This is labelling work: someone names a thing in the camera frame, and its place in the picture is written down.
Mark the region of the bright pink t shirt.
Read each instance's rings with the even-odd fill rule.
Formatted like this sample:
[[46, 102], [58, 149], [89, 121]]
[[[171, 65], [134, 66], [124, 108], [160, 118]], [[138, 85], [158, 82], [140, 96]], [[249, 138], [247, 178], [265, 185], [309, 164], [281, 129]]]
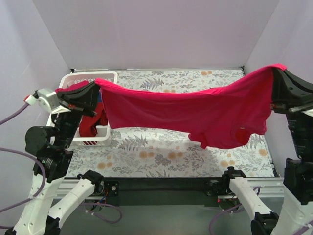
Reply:
[[236, 82], [192, 93], [160, 93], [126, 89], [96, 79], [111, 128], [142, 127], [185, 132], [201, 148], [232, 149], [263, 135], [271, 114], [274, 64]]

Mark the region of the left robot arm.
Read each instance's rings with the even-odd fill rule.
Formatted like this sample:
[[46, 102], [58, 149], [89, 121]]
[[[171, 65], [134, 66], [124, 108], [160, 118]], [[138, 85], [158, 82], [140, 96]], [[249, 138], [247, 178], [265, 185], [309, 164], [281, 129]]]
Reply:
[[95, 82], [81, 82], [69, 89], [36, 90], [24, 99], [24, 105], [1, 121], [4, 124], [27, 107], [39, 105], [51, 114], [53, 126], [33, 126], [25, 135], [25, 151], [1, 148], [35, 161], [32, 186], [27, 199], [1, 210], [8, 211], [20, 205], [24, 210], [14, 226], [1, 226], [7, 235], [58, 235], [61, 219], [67, 209], [59, 208], [61, 215], [50, 215], [55, 193], [64, 180], [73, 151], [69, 151], [83, 116], [93, 117], [98, 104], [100, 87]]

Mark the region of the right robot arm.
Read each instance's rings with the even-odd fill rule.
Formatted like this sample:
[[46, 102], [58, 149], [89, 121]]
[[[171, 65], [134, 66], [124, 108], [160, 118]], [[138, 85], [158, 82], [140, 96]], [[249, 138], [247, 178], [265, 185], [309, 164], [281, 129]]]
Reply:
[[265, 196], [281, 196], [280, 213], [261, 199], [262, 186], [252, 186], [242, 171], [229, 167], [221, 188], [245, 209], [254, 235], [311, 235], [313, 233], [313, 85], [282, 65], [266, 66], [272, 81], [270, 108], [284, 114], [297, 159], [286, 159], [284, 177], [266, 182]]

